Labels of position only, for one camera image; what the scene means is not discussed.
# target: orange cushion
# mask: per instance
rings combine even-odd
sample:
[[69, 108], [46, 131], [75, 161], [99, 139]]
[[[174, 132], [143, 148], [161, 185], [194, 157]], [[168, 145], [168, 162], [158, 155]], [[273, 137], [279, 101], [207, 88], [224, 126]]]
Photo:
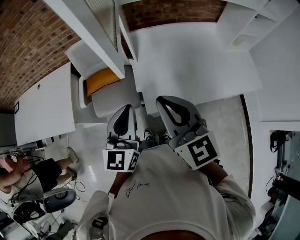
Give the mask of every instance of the orange cushion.
[[86, 80], [87, 96], [110, 84], [121, 81], [121, 79], [110, 69], [101, 70]]

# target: black shorts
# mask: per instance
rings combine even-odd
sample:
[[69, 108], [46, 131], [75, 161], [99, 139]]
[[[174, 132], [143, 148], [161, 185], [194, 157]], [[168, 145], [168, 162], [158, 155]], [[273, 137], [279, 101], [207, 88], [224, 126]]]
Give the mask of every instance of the black shorts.
[[57, 186], [56, 179], [62, 173], [62, 170], [53, 158], [39, 162], [37, 165], [33, 166], [32, 170], [37, 175], [44, 193], [51, 191]]

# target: brick wall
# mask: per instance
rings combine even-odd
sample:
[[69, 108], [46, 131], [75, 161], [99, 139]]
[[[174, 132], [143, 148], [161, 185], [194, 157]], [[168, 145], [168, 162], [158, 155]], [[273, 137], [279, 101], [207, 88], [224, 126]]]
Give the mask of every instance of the brick wall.
[[123, 5], [130, 31], [168, 23], [216, 22], [221, 0], [142, 0]]
[[0, 7], [0, 109], [13, 109], [28, 88], [68, 62], [80, 38], [42, 0], [3, 0]]
[[[142, 0], [123, 5], [130, 30], [180, 22], [216, 22], [221, 0]], [[0, 0], [0, 109], [68, 62], [80, 38], [42, 0]]]

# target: white tile floor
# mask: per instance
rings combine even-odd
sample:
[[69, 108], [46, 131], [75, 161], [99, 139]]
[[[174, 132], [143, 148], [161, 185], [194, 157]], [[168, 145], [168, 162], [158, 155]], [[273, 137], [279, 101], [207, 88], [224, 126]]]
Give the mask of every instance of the white tile floor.
[[[221, 165], [232, 174], [240, 186], [248, 192], [249, 184], [249, 150], [248, 136], [246, 131], [245, 117], [240, 97], [233, 97], [225, 100], [218, 100], [197, 106], [199, 113], [206, 119], [209, 130], [213, 130], [221, 153]], [[138, 136], [143, 135], [147, 125], [145, 109], [136, 111]], [[160, 118], [154, 118], [155, 130], [163, 130]], [[72, 147], [78, 157], [80, 164], [74, 166], [79, 172], [78, 181], [85, 185], [86, 191], [77, 191], [80, 200], [76, 200], [66, 208], [64, 217], [79, 221], [87, 206], [87, 203], [94, 193], [100, 189], [108, 191], [114, 180], [115, 173], [105, 172], [102, 159], [102, 150], [105, 148], [106, 124], [78, 129], [69, 134], [69, 146]], [[67, 135], [45, 150], [46, 158], [58, 160], [67, 156]]]

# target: shoe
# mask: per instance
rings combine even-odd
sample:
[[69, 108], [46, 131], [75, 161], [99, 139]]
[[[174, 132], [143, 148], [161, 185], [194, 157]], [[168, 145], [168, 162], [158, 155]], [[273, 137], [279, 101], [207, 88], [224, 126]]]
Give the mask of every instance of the shoe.
[[171, 137], [170, 137], [170, 135], [169, 135], [167, 129], [165, 129], [164, 132], [163, 132], [163, 139], [164, 139], [164, 140], [171, 139]]
[[154, 135], [153, 135], [153, 133], [151, 132], [151, 130], [146, 129], [146, 130], [144, 131], [144, 139], [145, 139], [145, 140], [154, 139]]
[[72, 179], [71, 179], [72, 181], [74, 181], [77, 178], [77, 172], [70, 167], [66, 168], [66, 173], [69, 174], [70, 176], [72, 176]]
[[71, 158], [73, 163], [79, 163], [79, 157], [76, 155], [74, 150], [70, 147], [67, 147], [67, 157]]

